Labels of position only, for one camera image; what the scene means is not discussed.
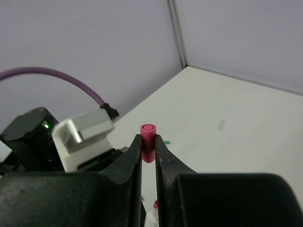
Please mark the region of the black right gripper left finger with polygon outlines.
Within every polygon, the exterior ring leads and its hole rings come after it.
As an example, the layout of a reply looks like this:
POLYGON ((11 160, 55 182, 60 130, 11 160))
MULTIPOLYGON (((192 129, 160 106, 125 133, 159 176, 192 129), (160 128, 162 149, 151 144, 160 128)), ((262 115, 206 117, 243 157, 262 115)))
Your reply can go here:
POLYGON ((100 172, 12 173, 0 181, 3 227, 138 227, 141 136, 100 172))

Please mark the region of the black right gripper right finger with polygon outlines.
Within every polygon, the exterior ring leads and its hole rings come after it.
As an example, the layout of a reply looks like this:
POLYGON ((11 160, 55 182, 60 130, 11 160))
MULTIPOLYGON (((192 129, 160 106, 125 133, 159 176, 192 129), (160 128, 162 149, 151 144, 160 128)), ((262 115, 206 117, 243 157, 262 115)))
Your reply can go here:
POLYGON ((289 184, 267 173, 197 173, 155 139, 161 227, 300 227, 303 212, 289 184))

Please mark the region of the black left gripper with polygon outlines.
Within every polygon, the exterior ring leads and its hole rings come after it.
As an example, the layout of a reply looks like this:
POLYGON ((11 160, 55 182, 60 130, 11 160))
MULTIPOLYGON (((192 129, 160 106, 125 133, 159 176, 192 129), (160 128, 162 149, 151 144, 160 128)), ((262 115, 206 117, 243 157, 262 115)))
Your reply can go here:
POLYGON ((112 148, 78 165, 76 172, 100 172, 115 162, 128 149, 128 147, 112 148))

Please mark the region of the pink marker cap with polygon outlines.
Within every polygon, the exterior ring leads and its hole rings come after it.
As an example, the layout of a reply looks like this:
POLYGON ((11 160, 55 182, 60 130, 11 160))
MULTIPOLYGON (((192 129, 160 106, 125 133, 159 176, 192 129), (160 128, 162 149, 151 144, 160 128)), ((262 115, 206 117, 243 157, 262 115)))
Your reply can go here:
POLYGON ((142 160, 151 163, 155 160, 156 126, 144 124, 140 127, 142 160))

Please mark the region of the white acrylic marker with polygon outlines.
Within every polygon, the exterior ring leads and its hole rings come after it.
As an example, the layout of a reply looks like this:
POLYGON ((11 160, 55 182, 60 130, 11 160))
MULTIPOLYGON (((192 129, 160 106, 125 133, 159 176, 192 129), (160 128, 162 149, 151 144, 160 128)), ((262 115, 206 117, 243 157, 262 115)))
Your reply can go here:
POLYGON ((155 200, 152 212, 146 213, 144 227, 159 227, 158 201, 155 200))

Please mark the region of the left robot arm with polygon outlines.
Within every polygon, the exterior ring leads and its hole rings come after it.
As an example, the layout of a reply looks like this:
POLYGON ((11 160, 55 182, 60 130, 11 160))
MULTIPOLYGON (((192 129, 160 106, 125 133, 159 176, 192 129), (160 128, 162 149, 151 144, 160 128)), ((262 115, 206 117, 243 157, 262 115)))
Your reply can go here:
POLYGON ((0 174, 101 171, 127 151, 113 148, 107 138, 118 116, 107 104, 61 122, 43 107, 19 115, 0 134, 11 150, 0 174))

